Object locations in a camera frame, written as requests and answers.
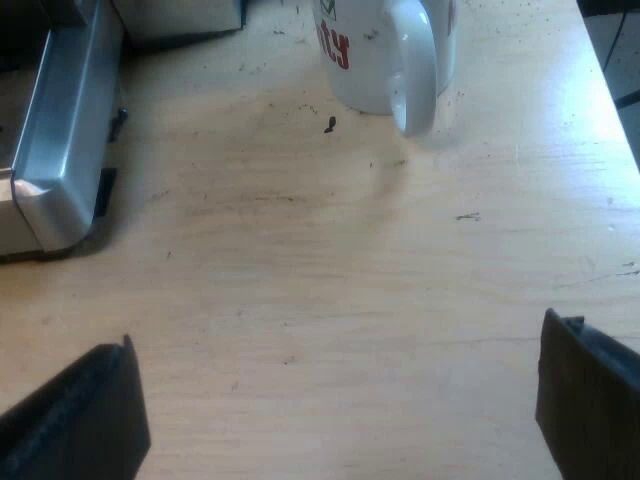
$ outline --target black object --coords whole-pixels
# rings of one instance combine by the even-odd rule
[[[619,98],[615,101],[616,108],[620,110],[621,108],[628,107],[629,105],[633,105],[640,102],[640,90],[636,90],[635,92],[631,92],[624,97]]]
[[[117,168],[103,168],[100,172],[100,183],[98,184],[98,195],[96,196],[96,206],[93,209],[93,218],[104,217],[107,214],[111,191],[116,183],[117,176]]]
[[[99,345],[0,417],[2,480],[131,480],[151,439],[133,344]]]
[[[336,117],[329,117],[329,128],[325,128],[324,129],[324,133],[331,133],[333,132],[333,127],[336,126]]]
[[[640,355],[548,310],[536,420],[565,480],[640,478]]]
[[[129,118],[129,110],[125,107],[118,109],[118,115],[111,119],[111,132],[109,132],[109,143],[113,143],[118,140],[120,130],[124,126],[125,122]]]
[[[608,15],[640,8],[640,0],[578,0],[583,17]]]

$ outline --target mug handle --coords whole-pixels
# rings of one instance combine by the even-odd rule
[[[429,15],[420,0],[386,0],[399,58],[389,79],[389,102],[405,136],[430,130],[436,113],[436,47]]]

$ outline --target silver appliance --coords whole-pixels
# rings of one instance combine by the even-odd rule
[[[242,28],[245,1],[113,0],[137,47]]]
[[[0,1],[0,255],[87,234],[123,32],[111,0]]]

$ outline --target wood grain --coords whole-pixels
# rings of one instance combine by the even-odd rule
[[[0,269],[0,407],[128,332],[142,480],[559,478],[545,309],[640,345],[640,182],[575,2],[460,1],[413,140],[336,102],[280,3],[126,65],[106,222]]]

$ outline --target printed text on mug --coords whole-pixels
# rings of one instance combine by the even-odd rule
[[[349,70],[349,37],[338,35],[334,29],[329,30],[327,22],[324,20],[322,20],[320,26],[316,25],[316,29],[318,31],[318,40],[324,53],[336,62],[340,68]]]

